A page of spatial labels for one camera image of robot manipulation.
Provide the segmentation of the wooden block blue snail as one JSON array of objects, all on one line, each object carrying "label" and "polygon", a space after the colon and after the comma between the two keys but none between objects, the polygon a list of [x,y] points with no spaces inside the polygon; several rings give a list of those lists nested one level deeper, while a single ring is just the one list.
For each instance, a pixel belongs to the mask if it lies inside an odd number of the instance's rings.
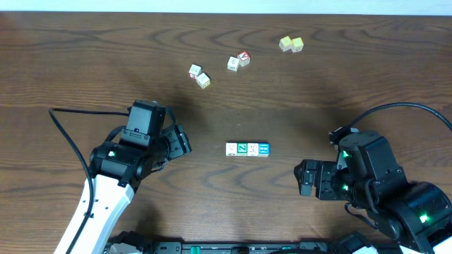
[{"label": "wooden block blue snail", "polygon": [[268,157],[270,154],[270,145],[268,143],[259,143],[258,144],[258,156],[259,157]]}]

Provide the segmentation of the wooden block red cat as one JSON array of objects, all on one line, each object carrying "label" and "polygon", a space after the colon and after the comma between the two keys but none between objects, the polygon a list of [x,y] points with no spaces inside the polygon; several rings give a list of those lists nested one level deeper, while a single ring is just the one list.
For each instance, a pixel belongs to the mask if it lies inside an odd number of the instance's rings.
[{"label": "wooden block red cat", "polygon": [[237,143],[226,143],[225,154],[228,157],[237,156]]}]

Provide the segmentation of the wooden block letter B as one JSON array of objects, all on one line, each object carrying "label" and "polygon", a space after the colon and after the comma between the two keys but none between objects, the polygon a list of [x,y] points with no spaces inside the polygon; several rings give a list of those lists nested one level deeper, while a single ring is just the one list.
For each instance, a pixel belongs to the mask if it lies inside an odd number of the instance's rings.
[{"label": "wooden block letter B", "polygon": [[247,143],[247,155],[249,157],[257,157],[258,156],[258,143]]}]

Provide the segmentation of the wooden block green side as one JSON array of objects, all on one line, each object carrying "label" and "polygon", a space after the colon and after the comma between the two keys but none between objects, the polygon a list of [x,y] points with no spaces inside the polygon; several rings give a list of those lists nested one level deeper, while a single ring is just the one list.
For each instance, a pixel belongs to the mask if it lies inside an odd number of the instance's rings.
[{"label": "wooden block green side", "polygon": [[237,155],[238,156],[248,155],[248,143],[237,143]]}]

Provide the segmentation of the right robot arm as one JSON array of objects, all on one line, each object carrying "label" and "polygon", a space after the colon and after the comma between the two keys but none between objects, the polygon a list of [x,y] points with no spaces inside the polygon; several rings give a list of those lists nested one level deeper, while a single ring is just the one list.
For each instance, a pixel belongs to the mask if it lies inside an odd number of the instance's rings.
[{"label": "right robot arm", "polygon": [[451,201],[439,187],[409,182],[376,131],[349,132],[335,143],[334,162],[304,159],[294,168],[302,196],[363,209],[370,227],[410,250],[451,252]]}]

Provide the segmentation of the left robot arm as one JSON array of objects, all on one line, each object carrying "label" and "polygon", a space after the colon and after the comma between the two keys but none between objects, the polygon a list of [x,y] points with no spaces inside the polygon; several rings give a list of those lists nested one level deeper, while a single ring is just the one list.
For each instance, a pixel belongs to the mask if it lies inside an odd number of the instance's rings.
[{"label": "left robot arm", "polygon": [[80,202],[56,253],[153,253],[153,244],[141,235],[123,231],[112,236],[112,230],[141,181],[190,152],[179,124],[165,129],[148,147],[106,140],[95,148]]}]

